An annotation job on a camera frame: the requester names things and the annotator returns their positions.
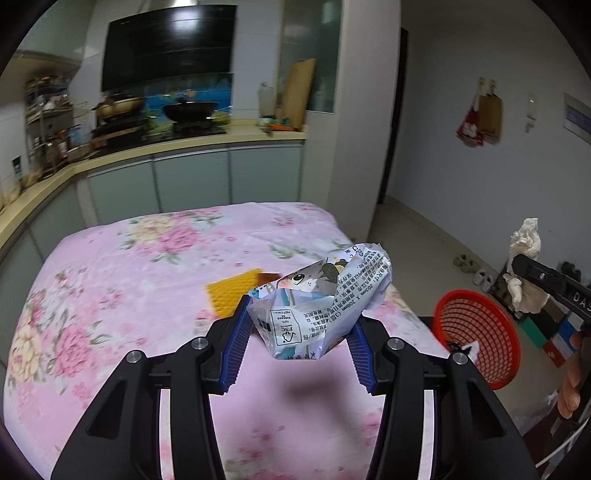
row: yellow sponge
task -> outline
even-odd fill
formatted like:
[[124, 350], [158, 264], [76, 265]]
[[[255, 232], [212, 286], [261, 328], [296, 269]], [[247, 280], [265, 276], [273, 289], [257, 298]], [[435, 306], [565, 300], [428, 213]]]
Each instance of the yellow sponge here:
[[242, 296], [259, 286], [259, 268], [207, 285], [217, 317], [224, 319], [234, 314]]

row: kitchen cabinet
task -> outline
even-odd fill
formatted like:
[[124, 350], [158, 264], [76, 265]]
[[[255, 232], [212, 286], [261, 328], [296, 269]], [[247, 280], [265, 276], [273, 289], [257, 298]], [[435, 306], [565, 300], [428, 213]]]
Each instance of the kitchen cabinet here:
[[158, 213], [158, 197], [150, 160], [89, 175], [99, 223]]
[[86, 224], [72, 185], [54, 198], [30, 226], [43, 258], [49, 257], [62, 239], [84, 228]]
[[228, 151], [194, 153], [154, 161], [163, 212], [228, 205]]
[[301, 147], [230, 149], [232, 203], [297, 202]]
[[4, 363], [8, 362], [18, 318], [42, 264], [29, 231], [25, 231], [0, 265], [0, 359]]

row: metal screw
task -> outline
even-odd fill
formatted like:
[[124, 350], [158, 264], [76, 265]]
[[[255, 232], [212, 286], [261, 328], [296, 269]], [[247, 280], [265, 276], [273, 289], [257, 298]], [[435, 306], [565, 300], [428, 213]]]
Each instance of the metal screw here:
[[391, 338], [388, 340], [387, 345], [392, 350], [402, 350], [404, 348], [404, 340], [401, 338]]
[[458, 365], [466, 365], [468, 363], [468, 357], [461, 352], [454, 353], [452, 360]]
[[191, 342], [191, 348], [195, 350], [203, 350], [207, 345], [209, 345], [209, 342], [205, 337], [197, 337]]
[[140, 352], [139, 350], [133, 350], [131, 352], [129, 352], [127, 355], [125, 355], [125, 359], [130, 363], [130, 364], [136, 364], [137, 362], [139, 362], [142, 358], [142, 352]]

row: wooden cutting board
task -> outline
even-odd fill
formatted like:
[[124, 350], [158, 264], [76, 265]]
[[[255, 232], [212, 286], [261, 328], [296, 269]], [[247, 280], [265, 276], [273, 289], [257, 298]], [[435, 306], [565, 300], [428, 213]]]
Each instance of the wooden cutting board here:
[[294, 63], [287, 75], [281, 105], [281, 120], [288, 118], [291, 126], [296, 130], [300, 130], [304, 124], [315, 69], [316, 59], [303, 60]]

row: red plastic basket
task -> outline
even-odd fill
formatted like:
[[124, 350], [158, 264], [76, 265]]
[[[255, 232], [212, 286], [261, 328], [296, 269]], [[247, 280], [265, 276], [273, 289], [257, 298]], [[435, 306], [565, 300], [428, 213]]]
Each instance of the red plastic basket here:
[[521, 349], [515, 328], [505, 312], [484, 295], [469, 290], [445, 295], [435, 309], [433, 333], [447, 349], [451, 342], [478, 341], [476, 367], [493, 390], [517, 375]]

